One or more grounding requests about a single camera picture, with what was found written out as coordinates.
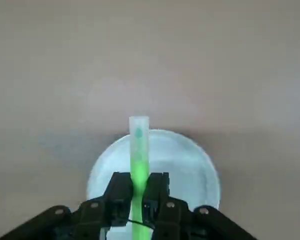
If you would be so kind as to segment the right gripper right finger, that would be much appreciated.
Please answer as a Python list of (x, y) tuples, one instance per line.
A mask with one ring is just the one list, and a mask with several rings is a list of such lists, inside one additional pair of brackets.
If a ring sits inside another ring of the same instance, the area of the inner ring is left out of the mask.
[(153, 229), (152, 240), (254, 240), (255, 237), (209, 205), (191, 211), (187, 202), (170, 196), (167, 172), (151, 173), (142, 196), (142, 221)]

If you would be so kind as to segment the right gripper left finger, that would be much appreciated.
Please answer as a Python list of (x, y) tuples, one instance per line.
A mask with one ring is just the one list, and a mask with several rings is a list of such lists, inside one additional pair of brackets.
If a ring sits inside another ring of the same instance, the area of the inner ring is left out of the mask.
[(103, 195), (77, 210), (55, 205), (2, 235), (2, 240), (105, 240), (112, 227), (126, 226), (133, 197), (128, 172), (114, 172)]

